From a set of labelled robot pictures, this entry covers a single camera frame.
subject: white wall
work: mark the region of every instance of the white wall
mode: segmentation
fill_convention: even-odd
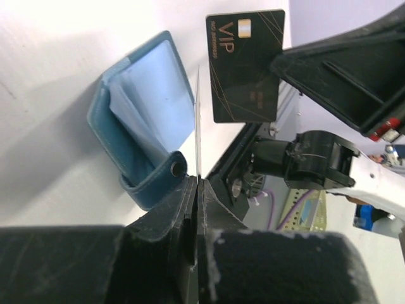
[[[66,5],[2,0],[0,224],[128,224],[144,214],[122,191],[117,169],[85,121],[97,79],[125,54],[169,30],[194,87],[197,67],[207,61],[206,15],[288,10],[288,5],[288,0],[71,0]],[[286,24],[289,46],[288,19]],[[209,96],[209,83],[201,90]],[[211,129],[212,137],[202,131],[211,138],[203,149],[216,151],[204,155],[208,166],[223,152],[218,147],[232,140],[227,134],[237,133],[235,127],[224,129],[229,132]],[[183,152],[195,163],[192,144]]]
[[[292,45],[316,41],[360,27],[402,2],[290,0]],[[379,152],[384,145],[363,138],[307,97],[301,98],[299,109],[301,131],[329,130],[354,142],[367,153]],[[366,263],[380,303],[405,303],[405,265],[398,240],[354,228],[354,204],[335,196],[328,196],[327,200],[328,230],[344,233],[356,245]]]

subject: wallet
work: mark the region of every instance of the wallet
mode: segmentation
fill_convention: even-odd
[[[87,121],[145,211],[187,175],[177,151],[194,130],[194,97],[168,31],[104,72]]]

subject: white table surface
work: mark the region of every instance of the white table surface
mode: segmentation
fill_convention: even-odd
[[[0,7],[0,223],[129,224],[144,212],[87,126],[100,75],[162,30],[172,33],[190,83],[207,61],[205,17],[283,8],[288,0],[2,0]],[[240,125],[213,125],[203,103],[203,173]],[[194,173],[194,147],[182,147]]]

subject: card holder slot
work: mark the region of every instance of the card holder slot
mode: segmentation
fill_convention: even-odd
[[[133,186],[124,176],[120,177],[122,188],[145,211],[159,203],[165,194],[173,191],[187,175],[187,162],[181,152],[173,152],[144,181]]]
[[[87,120],[120,172],[132,184],[139,184],[154,170],[155,166],[109,109],[109,102],[108,87],[101,82],[87,114]]]
[[[184,76],[170,42],[161,42],[110,80],[109,86],[121,87],[131,103],[126,108],[136,111],[130,119],[130,112],[119,111],[117,103],[122,100],[111,96],[115,115],[126,121],[132,135],[139,128],[133,121],[141,117],[143,128],[159,142],[157,148],[168,153],[178,150],[194,130],[194,99]]]
[[[169,152],[156,139],[153,131],[146,125],[144,118],[138,112],[134,103],[125,94],[120,81],[112,81],[109,84],[111,102],[110,110],[122,123],[135,142],[144,150],[152,164],[157,167],[164,162]]]

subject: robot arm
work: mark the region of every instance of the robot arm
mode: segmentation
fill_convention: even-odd
[[[353,187],[328,192],[357,198],[405,220],[405,177],[364,154],[352,159],[350,177],[356,181]]]
[[[405,177],[333,133],[308,131],[292,142],[258,139],[252,170],[282,177],[291,188],[350,196],[405,220]]]

